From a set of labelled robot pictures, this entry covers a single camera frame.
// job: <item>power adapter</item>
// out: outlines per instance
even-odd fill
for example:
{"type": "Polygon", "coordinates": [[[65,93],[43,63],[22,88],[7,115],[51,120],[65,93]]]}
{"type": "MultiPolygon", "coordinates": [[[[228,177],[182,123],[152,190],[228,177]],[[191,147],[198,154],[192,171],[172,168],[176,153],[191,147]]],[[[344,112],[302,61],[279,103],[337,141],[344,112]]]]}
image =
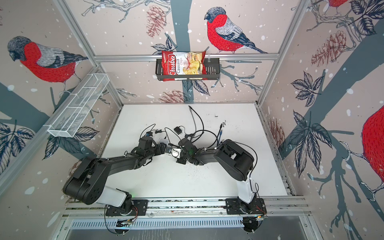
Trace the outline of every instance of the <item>power adapter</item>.
{"type": "Polygon", "coordinates": [[[182,132],[181,129],[179,127],[175,127],[173,129],[178,135],[180,135],[180,133],[182,132]]]}

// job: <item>white arm segment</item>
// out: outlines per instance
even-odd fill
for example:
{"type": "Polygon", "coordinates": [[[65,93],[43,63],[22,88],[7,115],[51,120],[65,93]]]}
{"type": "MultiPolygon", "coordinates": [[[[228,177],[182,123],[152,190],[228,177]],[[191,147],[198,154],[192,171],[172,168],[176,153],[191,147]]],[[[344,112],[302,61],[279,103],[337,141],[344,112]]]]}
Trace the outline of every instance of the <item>white arm segment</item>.
{"type": "Polygon", "coordinates": [[[251,190],[251,180],[248,178],[246,181],[236,181],[238,197],[245,203],[250,203],[255,195],[251,190]]]}

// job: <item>black wire basket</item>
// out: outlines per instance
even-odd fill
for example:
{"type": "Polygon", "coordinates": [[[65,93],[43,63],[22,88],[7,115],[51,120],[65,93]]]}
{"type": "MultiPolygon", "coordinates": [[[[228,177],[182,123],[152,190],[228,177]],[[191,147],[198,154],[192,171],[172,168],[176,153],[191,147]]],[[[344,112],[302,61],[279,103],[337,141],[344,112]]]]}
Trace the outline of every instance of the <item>black wire basket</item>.
{"type": "Polygon", "coordinates": [[[207,74],[199,75],[163,75],[163,67],[161,65],[161,59],[156,60],[156,75],[159,81],[163,81],[166,78],[175,80],[218,80],[220,78],[220,59],[219,58],[205,58],[204,66],[207,74]]]}

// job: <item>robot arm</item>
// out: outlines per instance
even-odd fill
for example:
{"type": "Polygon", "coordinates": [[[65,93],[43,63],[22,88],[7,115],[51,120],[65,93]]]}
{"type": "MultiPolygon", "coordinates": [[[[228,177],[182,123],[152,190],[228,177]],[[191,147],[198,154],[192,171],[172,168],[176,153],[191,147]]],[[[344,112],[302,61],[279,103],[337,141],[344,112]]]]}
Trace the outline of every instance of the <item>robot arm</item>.
{"type": "MultiPolygon", "coordinates": [[[[195,165],[219,162],[221,166],[237,180],[239,199],[249,204],[254,193],[247,177],[253,168],[253,157],[231,140],[224,141],[219,147],[197,149],[187,138],[179,142],[182,156],[195,165]]],[[[117,189],[105,186],[107,177],[124,170],[138,169],[148,159],[165,152],[165,144],[156,144],[152,137],[140,138],[139,145],[121,157],[108,159],[84,158],[63,187],[63,192],[75,199],[90,205],[94,202],[112,205],[129,212],[132,209],[132,196],[117,189]]]]}

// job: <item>white table surface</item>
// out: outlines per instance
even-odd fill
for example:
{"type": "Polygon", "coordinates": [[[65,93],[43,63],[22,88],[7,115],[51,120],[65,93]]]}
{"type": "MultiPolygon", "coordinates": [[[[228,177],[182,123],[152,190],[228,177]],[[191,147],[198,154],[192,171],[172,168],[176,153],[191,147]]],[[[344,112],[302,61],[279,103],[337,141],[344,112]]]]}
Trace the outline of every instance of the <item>white table surface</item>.
{"type": "MultiPolygon", "coordinates": [[[[259,185],[260,196],[286,196],[278,168],[263,131],[254,104],[191,104],[200,115],[206,130],[217,133],[225,122],[221,140],[231,139],[251,146],[257,152],[258,163],[252,172],[252,186],[259,185]]],[[[197,129],[202,129],[195,115],[197,129]]],[[[156,123],[154,129],[174,129],[183,125],[188,134],[195,126],[186,104],[124,105],[107,143],[103,157],[116,157],[130,152],[138,145],[144,128],[156,123]]],[[[173,144],[179,139],[167,130],[173,144]]],[[[165,133],[154,134],[154,140],[165,138],[165,133]]],[[[208,132],[196,141],[197,148],[210,146],[215,137],[208,132]]],[[[256,159],[255,153],[245,146],[256,159]]],[[[133,197],[233,197],[237,196],[236,180],[217,162],[203,166],[176,163],[172,156],[163,154],[153,158],[147,166],[126,170],[108,177],[107,186],[118,188],[133,197]]]]}

